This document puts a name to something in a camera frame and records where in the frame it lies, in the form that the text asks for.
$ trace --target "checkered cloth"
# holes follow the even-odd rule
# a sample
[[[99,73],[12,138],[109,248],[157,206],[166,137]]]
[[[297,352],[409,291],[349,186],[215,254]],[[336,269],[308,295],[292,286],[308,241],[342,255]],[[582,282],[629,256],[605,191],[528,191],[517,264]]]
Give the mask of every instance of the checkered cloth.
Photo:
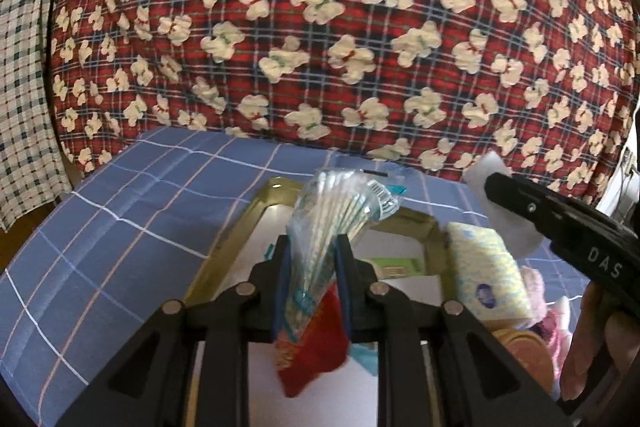
[[[71,185],[45,92],[51,0],[0,0],[0,230]]]
[[[630,0],[56,3],[56,123],[85,172],[165,124],[451,180],[495,149],[592,202],[638,99]]]
[[[88,178],[33,234],[0,279],[0,371],[40,425],[53,427],[165,300],[180,298],[203,259],[268,178],[308,181],[322,166],[374,169],[338,152],[161,128]],[[450,221],[487,226],[458,182],[398,167],[403,204]],[[545,246],[527,261],[546,300],[572,300],[583,276]]]

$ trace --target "clear plastic bag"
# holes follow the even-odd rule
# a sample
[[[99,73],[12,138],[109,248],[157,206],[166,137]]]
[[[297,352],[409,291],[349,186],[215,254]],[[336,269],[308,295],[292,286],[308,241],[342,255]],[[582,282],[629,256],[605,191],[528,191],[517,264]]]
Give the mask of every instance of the clear plastic bag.
[[[292,265],[284,327],[291,341],[334,281],[335,237],[345,233],[353,245],[367,227],[398,211],[404,191],[400,176],[349,169],[321,169],[303,187],[287,227]]]

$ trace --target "white sponge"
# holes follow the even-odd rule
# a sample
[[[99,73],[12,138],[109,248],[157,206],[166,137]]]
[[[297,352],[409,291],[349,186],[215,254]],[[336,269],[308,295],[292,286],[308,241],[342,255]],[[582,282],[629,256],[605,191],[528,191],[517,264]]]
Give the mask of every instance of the white sponge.
[[[489,224],[500,234],[507,250],[514,258],[522,259],[534,253],[542,244],[544,237],[536,230],[532,222],[489,201],[484,191],[484,183],[494,172],[510,176],[509,169],[502,162],[500,156],[491,151],[480,158],[475,165],[468,168],[463,178],[482,204]]]

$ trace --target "blue plaid sheet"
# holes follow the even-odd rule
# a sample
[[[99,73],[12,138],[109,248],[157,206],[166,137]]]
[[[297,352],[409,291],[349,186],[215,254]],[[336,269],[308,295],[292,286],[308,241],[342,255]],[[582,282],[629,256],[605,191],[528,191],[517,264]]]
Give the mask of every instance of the blue plaid sheet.
[[[322,166],[373,168],[329,150],[162,128],[72,192],[0,279],[0,372],[39,425],[53,427],[87,382],[166,299],[181,297],[214,243],[268,178]],[[487,226],[465,185],[399,167],[404,204],[445,225]],[[546,299],[587,283],[543,247],[526,262]]]

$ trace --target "human hand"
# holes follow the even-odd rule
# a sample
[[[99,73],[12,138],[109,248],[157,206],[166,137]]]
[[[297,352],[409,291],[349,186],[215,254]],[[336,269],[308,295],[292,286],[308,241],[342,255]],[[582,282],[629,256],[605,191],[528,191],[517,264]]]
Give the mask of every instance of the human hand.
[[[603,325],[598,317],[603,289],[591,282],[582,296],[574,340],[560,375],[562,399],[575,400],[587,383],[587,371],[602,343],[620,375],[624,375],[640,349],[640,324],[624,312],[614,312]]]

